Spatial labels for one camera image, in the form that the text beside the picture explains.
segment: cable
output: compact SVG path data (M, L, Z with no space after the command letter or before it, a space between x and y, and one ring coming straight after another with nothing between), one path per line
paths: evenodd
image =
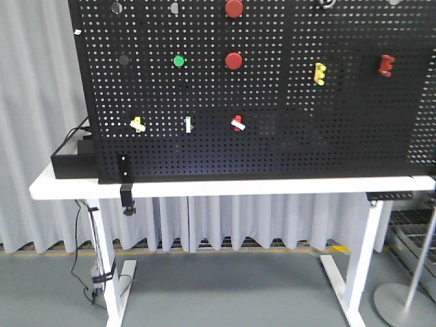
M123 290L123 293L121 293L120 297L122 297L124 295L125 291L127 291L127 288L129 288L131 283L134 281L130 275L122 274L122 275L119 276L119 278L121 278L121 277L129 277L130 278L130 282L127 284L127 286Z
M71 268L71 275L75 276L75 278L83 285L83 287L86 289L86 291L88 291L89 290L88 286L83 282L83 280L78 275L76 275L74 273L74 268L76 267L77 256L78 256L78 252L79 252L79 247L78 247L78 244L77 244L77 223L78 223L80 211L82 210L82 207L80 206L80 203L77 200L74 200L74 202L77 204L78 210L77 210L76 222L75 222L75 226L74 226L74 240L75 240L75 243L76 243L76 253L74 255L73 267Z
M78 210L77 210L77 214L76 214L76 222L75 222L75 226L74 226L74 241L76 244L76 253L74 256L74 263L73 263L73 267L71 268L71 274L77 278L77 280L83 285L83 295L84 297L92 304L95 305L96 307L99 307L101 309L105 309L105 307L99 305L98 303L96 303L95 299L98 296L98 293L96 292L96 290L94 290L92 292L92 299L88 297L87 295L87 291L89 291L89 287L83 282L83 280L74 273L74 268L76 267L76 263L77 263L77 258L78 258L78 251L79 251L79 247L78 247L78 241L77 241L77 225L78 225L78 218L79 218L79 214L80 211L82 210L82 207L80 205L80 203L82 203L83 205L85 205L87 208L89 208L88 204L86 202L84 202L83 200L74 200L74 202L77 204L78 206Z
M91 127L90 126L80 126L79 125L79 126L73 127L73 128L71 128L68 131L68 133L65 136L65 138L63 139L60 147L64 146L68 142L68 139L71 137L71 135L76 133L79 129L82 130L82 131L87 131L87 132L91 133Z
M97 291L97 290L93 290L92 293L91 293L92 298L89 298L89 296L88 296L88 294L87 294L87 291L89 291L89 287L88 287L88 286L83 282L83 280L82 280L78 275L76 275L76 274L74 273L74 268L76 267L77 258L78 258L78 250L79 250L79 248L78 248L78 241L77 241L77 225L78 225L79 214L80 214L80 211L81 211L81 209L82 209L81 204L82 204L83 206L85 206L85 207L88 209L89 216L90 216L90 218L91 218L91 224L92 224L93 236L94 236L94 240L95 240L95 252L96 252L96 254L97 254L97 265L98 265L99 267L103 267L103 259L102 259L102 257L101 257L101 250L100 250L99 239L98 239L98 237L97 237L97 235L96 235L97 226L95 225L95 220L94 220L93 211L92 211L91 208L89 207L88 203L86 203L84 200L74 200L74 202L75 202L76 205L78 206L78 210L77 210L77 213L76 213L76 222L75 222L75 226L74 226L74 241L75 241L75 244L76 244L76 253L75 253L75 256L74 256L74 263L73 263L73 267L72 267L72 269L71 269L71 274L72 274L75 278L77 278L77 280L79 280L79 282L83 285L83 295L84 295L84 297L85 297L85 298L86 298L86 299L87 299L87 300L88 300L92 305L95 305L96 307L99 307L100 309L105 309L105 310L106 310L106 308L105 308L104 306L99 305L99 304L96 303L96 301L95 301L96 298L98 297L98 291ZM125 287L125 289L123 290L123 292L122 292L121 295L120 295L120 296L123 296L124 293L127 291L127 289L131 286L131 284L132 284L132 282L133 282L133 279L132 279L131 276L129 276L129 275L125 275L125 274L119 275L119 278L121 278L121 277L129 277L129 278L130 278L129 283L127 284L127 286ZM106 281L104 281L104 287L102 288L102 292L104 293L105 290L106 290Z

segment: red emergency stop button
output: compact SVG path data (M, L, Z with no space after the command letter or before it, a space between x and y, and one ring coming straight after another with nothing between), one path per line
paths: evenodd
M230 18L238 18L243 15L244 4L241 0L228 0L225 3L225 13Z
M225 65L231 70L239 69L243 65L243 56L237 52L231 52L225 58Z

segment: yellow floor stripe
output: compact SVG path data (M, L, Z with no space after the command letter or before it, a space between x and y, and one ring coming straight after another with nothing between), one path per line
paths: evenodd
M212 249L198 249L196 253L200 254L219 254L219 253L350 253L351 250L347 247L342 247L340 245L333 245L331 247L328 247L325 250L317 250L313 248L304 248L304 249L286 249L286 248L279 248L279 249L253 249L253 248L241 248L240 251L234 251L232 249L221 249L218 251L212 250ZM185 252L183 250L171 250L169 252L163 252L162 250L152 252L148 251L146 249L130 249L130 250L115 250L115 254L117 255L150 255L150 254L196 254L196 253L190 253ZM34 251L23 251L23 252L15 252L13 254L6 254L6 253L0 253L0 257L5 256L11 256L11 257L62 257L62 256L73 256L74 253L66 253L62 250L56 250L56 251L47 251L41 254L38 254ZM95 255L94 250L80 250L79 255Z

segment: yellow plastic part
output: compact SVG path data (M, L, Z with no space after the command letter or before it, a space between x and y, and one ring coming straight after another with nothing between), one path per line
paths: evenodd
M323 65L322 63L316 63L315 64L315 83L318 85L324 85L326 82L324 81L324 78L326 77L325 71L327 70L327 67Z
M139 116L136 116L132 121L130 121L130 127L136 129L136 133L145 131L145 125L141 124L141 117Z

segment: black pegboard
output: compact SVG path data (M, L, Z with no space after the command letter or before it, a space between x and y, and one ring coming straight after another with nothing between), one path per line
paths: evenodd
M244 0L236 19L225 1L118 3L69 0L100 182L121 180L119 155L133 181L435 173L433 0ZM390 78L382 54L396 57Z

